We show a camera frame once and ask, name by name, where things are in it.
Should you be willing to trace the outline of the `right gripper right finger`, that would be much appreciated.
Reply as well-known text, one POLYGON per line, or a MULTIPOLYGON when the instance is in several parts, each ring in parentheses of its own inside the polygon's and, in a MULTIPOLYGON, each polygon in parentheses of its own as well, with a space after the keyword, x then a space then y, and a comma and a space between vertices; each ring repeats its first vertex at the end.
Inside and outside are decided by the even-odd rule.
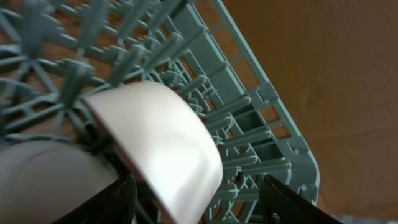
POLYGON ((340 224, 271 175, 265 175, 259 189, 265 224, 340 224))

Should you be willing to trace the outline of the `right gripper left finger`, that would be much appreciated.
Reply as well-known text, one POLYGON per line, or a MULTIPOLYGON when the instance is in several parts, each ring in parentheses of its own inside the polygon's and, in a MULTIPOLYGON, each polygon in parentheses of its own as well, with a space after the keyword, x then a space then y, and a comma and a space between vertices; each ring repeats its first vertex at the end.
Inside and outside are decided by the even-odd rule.
POLYGON ((53 224, 132 224, 136 197, 136 183, 130 175, 116 180, 53 224))

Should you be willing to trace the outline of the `pink bowl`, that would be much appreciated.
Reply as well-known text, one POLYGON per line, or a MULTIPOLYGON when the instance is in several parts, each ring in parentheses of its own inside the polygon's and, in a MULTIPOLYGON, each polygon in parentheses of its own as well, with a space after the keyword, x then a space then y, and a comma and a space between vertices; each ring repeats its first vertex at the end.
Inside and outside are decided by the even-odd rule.
POLYGON ((174 223, 198 223, 223 178, 206 126, 176 92, 135 82, 84 97, 118 145, 125 166, 149 185, 174 223))

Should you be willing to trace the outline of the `grey bowl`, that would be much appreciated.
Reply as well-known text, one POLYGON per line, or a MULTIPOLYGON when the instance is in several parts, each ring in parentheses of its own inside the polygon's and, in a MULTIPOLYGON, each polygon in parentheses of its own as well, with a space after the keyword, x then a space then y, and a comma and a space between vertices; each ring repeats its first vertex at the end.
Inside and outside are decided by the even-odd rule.
POLYGON ((116 181, 102 161, 70 144, 31 141, 1 149, 1 223, 53 223, 116 181))

